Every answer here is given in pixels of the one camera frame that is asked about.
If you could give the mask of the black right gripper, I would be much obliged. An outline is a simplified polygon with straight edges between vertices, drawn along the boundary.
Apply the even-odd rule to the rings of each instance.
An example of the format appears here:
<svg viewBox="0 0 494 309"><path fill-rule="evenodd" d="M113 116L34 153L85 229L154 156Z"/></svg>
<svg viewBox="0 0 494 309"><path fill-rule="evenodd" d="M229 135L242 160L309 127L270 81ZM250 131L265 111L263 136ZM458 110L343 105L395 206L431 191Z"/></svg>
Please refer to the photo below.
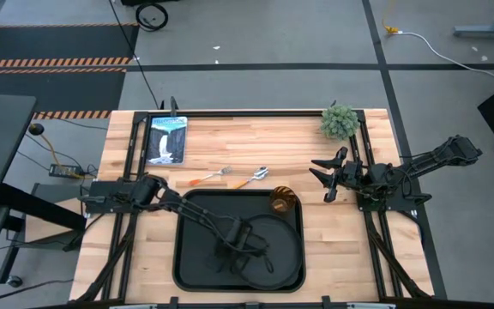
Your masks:
<svg viewBox="0 0 494 309"><path fill-rule="evenodd" d="M358 189L360 187L362 161L346 161L347 148L341 147L330 160L312 160L311 162L325 169L332 169L332 174L326 174L315 168L309 171L319 180L324 188L328 188L324 201L331 203L336 199L337 187L342 186L348 190Z"/></svg>

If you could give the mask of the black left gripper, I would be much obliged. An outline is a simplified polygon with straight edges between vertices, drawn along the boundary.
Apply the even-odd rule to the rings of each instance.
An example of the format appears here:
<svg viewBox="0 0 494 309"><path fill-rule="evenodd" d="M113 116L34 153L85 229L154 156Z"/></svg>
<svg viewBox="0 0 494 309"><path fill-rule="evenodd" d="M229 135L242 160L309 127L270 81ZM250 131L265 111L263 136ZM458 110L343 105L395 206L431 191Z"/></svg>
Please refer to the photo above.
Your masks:
<svg viewBox="0 0 494 309"><path fill-rule="evenodd" d="M245 257L261 257L267 272L274 272L274 266L267 254L269 243L254 232L254 227L249 221L234 219L224 226L215 225L214 236L217 238L214 251L219 257L217 273L226 267L228 258Z"/></svg>

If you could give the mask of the black round plate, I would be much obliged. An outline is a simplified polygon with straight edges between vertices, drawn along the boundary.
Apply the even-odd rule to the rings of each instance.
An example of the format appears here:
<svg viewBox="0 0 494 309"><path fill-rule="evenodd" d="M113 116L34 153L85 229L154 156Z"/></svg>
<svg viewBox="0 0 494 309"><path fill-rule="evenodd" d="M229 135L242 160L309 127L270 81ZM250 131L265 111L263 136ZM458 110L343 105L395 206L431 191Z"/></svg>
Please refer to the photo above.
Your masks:
<svg viewBox="0 0 494 309"><path fill-rule="evenodd" d="M230 271L257 290L277 290L289 284L302 266L303 248L298 233L275 215L255 215L246 221L253 225L256 234L268 241L267 254L274 272L267 272L261 257L231 258Z"/></svg>

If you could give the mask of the amber glass cup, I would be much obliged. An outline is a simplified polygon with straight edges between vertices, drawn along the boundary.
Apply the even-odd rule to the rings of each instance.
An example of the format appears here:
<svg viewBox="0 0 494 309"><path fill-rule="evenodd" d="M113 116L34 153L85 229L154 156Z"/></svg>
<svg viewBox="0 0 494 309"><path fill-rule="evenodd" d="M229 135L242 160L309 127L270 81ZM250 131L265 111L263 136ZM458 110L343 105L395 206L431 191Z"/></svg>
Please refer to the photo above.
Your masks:
<svg viewBox="0 0 494 309"><path fill-rule="evenodd" d="M297 196L294 191L286 186L277 186L270 194L271 209L278 214L284 214L295 208Z"/></svg>

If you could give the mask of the black rectangular tray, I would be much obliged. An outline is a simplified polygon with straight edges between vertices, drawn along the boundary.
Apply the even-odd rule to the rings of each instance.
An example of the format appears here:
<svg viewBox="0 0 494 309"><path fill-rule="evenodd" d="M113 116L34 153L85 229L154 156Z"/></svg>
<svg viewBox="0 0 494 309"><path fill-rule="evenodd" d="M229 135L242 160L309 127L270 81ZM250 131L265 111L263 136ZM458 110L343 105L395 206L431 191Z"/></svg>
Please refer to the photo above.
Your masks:
<svg viewBox="0 0 494 309"><path fill-rule="evenodd" d="M302 242L303 260L297 276L277 290L257 290L247 286L230 271L230 264L216 272L216 237L205 227L182 216L178 218L172 276L175 283L190 292L246 292L291 293L299 289L305 279L304 232L302 203L299 198L294 209L284 214L275 213L270 206L273 190L195 189L185 198L219 215L233 215L249 219L255 215L275 215L288 222Z"/></svg>

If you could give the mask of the small green artificial plant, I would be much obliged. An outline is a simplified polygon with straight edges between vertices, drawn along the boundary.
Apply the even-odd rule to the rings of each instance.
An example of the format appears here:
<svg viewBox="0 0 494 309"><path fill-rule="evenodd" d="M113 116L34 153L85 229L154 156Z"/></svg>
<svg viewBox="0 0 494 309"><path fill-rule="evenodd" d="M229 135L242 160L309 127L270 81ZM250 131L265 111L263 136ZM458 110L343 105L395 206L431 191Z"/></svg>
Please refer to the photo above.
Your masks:
<svg viewBox="0 0 494 309"><path fill-rule="evenodd" d="M349 139L359 126L358 114L349 106L331 106L322 112L320 131L329 139Z"/></svg>

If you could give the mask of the waterfall picture card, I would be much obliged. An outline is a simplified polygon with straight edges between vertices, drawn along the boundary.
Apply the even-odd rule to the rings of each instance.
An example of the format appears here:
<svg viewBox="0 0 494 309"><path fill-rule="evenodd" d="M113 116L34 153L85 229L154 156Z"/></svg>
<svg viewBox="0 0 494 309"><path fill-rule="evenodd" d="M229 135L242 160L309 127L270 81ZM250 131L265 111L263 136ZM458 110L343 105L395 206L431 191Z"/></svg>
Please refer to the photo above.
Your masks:
<svg viewBox="0 0 494 309"><path fill-rule="evenodd" d="M152 118L146 163L149 166L183 164L187 127L186 117Z"/></svg>

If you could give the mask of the black power adapter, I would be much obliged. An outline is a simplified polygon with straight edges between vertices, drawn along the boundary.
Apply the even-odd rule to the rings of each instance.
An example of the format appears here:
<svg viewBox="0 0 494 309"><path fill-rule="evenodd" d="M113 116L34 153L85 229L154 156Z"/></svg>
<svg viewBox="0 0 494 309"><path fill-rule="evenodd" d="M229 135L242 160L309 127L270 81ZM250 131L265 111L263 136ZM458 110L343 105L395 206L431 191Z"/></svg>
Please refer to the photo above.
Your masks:
<svg viewBox="0 0 494 309"><path fill-rule="evenodd" d="M80 179L83 177L81 169L78 166L57 164L51 164L49 168L49 175L51 177L66 179Z"/></svg>

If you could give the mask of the black hazard-striped floor mat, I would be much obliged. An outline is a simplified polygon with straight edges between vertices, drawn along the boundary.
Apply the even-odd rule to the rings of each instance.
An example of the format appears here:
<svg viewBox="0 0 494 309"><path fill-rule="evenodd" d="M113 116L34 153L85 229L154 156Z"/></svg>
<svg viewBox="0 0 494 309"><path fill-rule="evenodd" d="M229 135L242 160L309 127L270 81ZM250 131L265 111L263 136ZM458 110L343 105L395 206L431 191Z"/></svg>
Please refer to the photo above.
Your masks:
<svg viewBox="0 0 494 309"><path fill-rule="evenodd" d="M108 118L138 33L135 23L0 25L0 94L35 97L37 119Z"/></svg>

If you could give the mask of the black aluminium table frame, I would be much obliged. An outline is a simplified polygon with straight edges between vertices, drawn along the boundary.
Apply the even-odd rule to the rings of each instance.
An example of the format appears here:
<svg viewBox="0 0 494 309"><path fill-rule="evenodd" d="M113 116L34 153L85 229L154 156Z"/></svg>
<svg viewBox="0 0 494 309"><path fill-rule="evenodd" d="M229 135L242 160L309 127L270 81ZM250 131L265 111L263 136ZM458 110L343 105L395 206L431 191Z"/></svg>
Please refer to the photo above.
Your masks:
<svg viewBox="0 0 494 309"><path fill-rule="evenodd" d="M130 133L136 112L111 114L105 137L99 179L115 180L124 174ZM400 163L392 124L386 109L363 110L375 162ZM306 268L304 284L289 294L197 293L179 288L172 278L177 216L161 211L139 216L129 264L125 293L127 304L166 303L178 297L186 303L314 303L322 296L333 302L376 301L370 247L363 214L355 195L340 188L334 204L324 203L325 190L308 171L312 159L328 159L347 142L334 142L319 131L321 110L206 110L181 111L189 119L185 163L148 167L150 173L168 180L185 193L188 182L232 166L232 173L204 182L196 188L232 188L258 167L269 175L245 189L273 189L284 185L300 197L304 215ZM79 298L105 264L111 248L116 216L105 215L83 238L75 279L69 298ZM435 260L431 233L424 227L425 248L416 223L404 215L388 212L395 255L412 279L426 293L447 298Z"/></svg>

